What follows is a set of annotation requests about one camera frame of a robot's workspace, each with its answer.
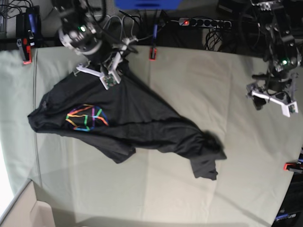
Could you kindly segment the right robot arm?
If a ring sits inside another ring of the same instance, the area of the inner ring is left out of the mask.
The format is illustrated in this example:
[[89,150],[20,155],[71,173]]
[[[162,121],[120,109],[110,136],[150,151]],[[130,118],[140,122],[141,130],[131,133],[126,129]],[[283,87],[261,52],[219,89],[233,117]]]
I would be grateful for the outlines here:
[[76,71],[98,77],[106,90],[120,84],[118,66],[127,54],[137,53],[132,46],[137,37],[117,38],[102,26],[107,15],[104,0],[101,7],[91,6],[87,0],[53,0],[52,5],[62,23],[58,31],[62,45],[88,60]]

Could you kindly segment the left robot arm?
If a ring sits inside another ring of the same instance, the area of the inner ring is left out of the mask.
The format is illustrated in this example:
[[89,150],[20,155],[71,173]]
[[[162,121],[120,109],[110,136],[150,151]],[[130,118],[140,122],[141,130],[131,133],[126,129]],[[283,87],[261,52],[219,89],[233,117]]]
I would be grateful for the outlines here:
[[282,114],[290,117],[298,113],[295,99],[295,69],[301,65],[302,55],[291,32],[290,21],[281,0],[253,0],[252,7],[258,12],[258,27],[264,34],[268,62],[265,74],[252,75],[253,83],[246,86],[256,110],[269,102],[281,106]]

